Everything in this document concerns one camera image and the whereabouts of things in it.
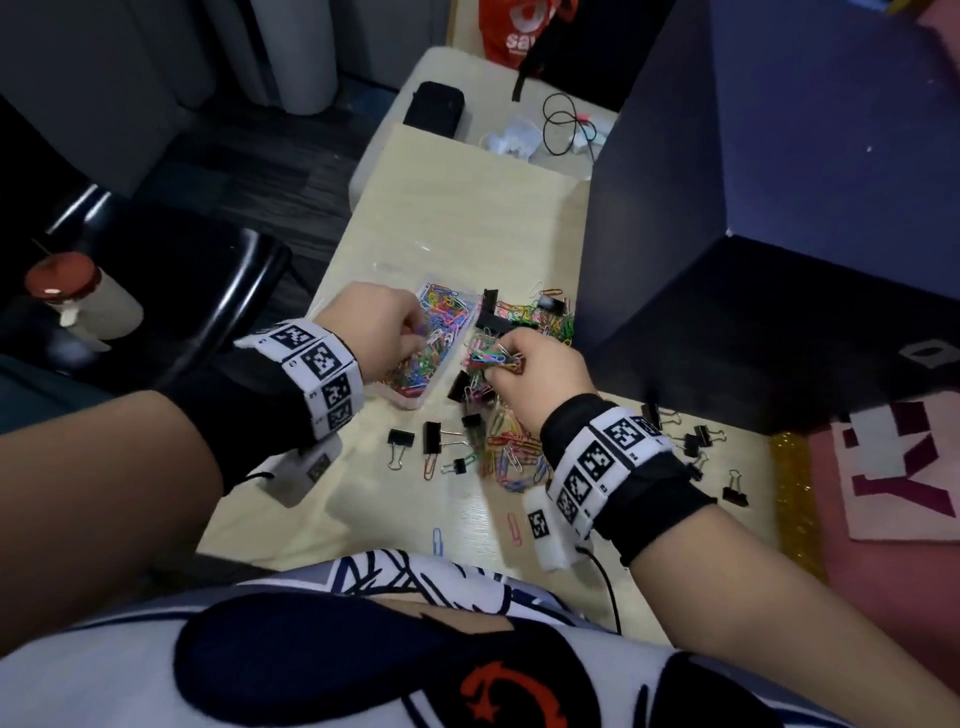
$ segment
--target wooden table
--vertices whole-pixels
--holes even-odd
[[[377,163],[336,255],[311,304],[311,315],[354,279],[411,288],[424,278],[526,303],[530,290],[559,287],[575,300],[589,182],[579,182],[511,158],[497,157],[433,134],[397,127]],[[368,396],[363,411],[345,427],[344,453],[297,507],[286,509],[255,482],[224,498],[199,551],[284,570],[375,547],[433,552],[440,528],[444,556],[500,570],[552,590],[575,608],[612,625],[603,580],[589,562],[544,573],[520,496],[482,481],[476,466],[464,475],[422,477],[424,421],[460,425],[459,405],[446,393],[458,372],[451,367],[422,409],[402,411]],[[632,404],[621,398],[611,398]],[[682,435],[698,424],[724,429],[727,442],[708,450],[700,486],[719,496],[730,468],[743,473],[746,509],[721,504],[763,541],[777,546],[773,466],[761,435],[684,417],[667,425]],[[417,433],[402,471],[387,468],[387,432]],[[442,457],[442,463],[450,459]],[[522,545],[514,546],[508,514],[516,515]],[[596,553],[611,577],[624,633],[665,643],[666,637],[619,565],[612,546],[594,536]]]

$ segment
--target gold tinsel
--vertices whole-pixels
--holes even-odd
[[[780,550],[818,579],[827,582],[820,550],[820,520],[810,483],[806,438],[782,432],[770,438],[777,477],[777,529]]]

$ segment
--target hand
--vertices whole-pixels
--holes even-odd
[[[596,394],[587,364],[579,352],[529,328],[517,328],[500,344],[523,354],[523,374],[494,367],[487,381],[516,412],[523,426],[540,437],[550,414],[571,397]]]
[[[414,331],[423,321],[410,291],[375,283],[348,284],[314,319],[350,348],[365,382],[377,381],[426,346]]]

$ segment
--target dark cardboard box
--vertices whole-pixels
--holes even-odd
[[[678,0],[597,160],[597,386],[763,433],[960,382],[960,82],[841,0]]]

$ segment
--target wire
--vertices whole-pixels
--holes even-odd
[[[546,112],[547,102],[549,102],[550,99],[552,99],[554,96],[563,96],[568,102],[570,102],[570,108],[572,109],[572,111],[567,111],[566,109],[557,109],[556,111],[547,113]],[[564,121],[557,121],[558,116],[565,117]],[[577,130],[576,129],[573,130],[573,134],[570,136],[570,141],[567,142],[566,147],[564,147],[564,150],[562,152],[555,152],[554,150],[550,149],[550,145],[546,143],[546,128],[551,124],[557,127],[562,127],[567,124],[573,124],[574,126],[579,127],[580,131],[584,133],[584,139],[587,140],[587,149],[590,152],[590,161],[595,162],[597,160],[596,155],[593,153],[593,140],[597,137],[597,128],[593,126],[592,121],[580,120],[580,117],[577,116],[577,107],[573,103],[573,99],[568,94],[565,94],[562,91],[556,91],[554,93],[551,93],[549,96],[543,99],[543,148],[546,149],[546,151],[549,152],[554,157],[562,157],[571,149],[573,149],[573,140],[577,136]],[[593,136],[587,133],[588,127],[592,131]]]
[[[610,578],[607,576],[607,570],[603,568],[596,556],[594,556],[589,550],[583,548],[582,546],[576,546],[576,549],[580,553],[585,554],[590,561],[597,565],[597,569],[600,570],[601,575],[603,575],[603,580],[607,582],[607,591],[610,592],[610,604],[613,606],[613,619],[616,621],[616,633],[618,635],[623,635],[623,630],[620,629],[620,611],[616,608],[616,597],[613,595],[613,584],[610,583]]]

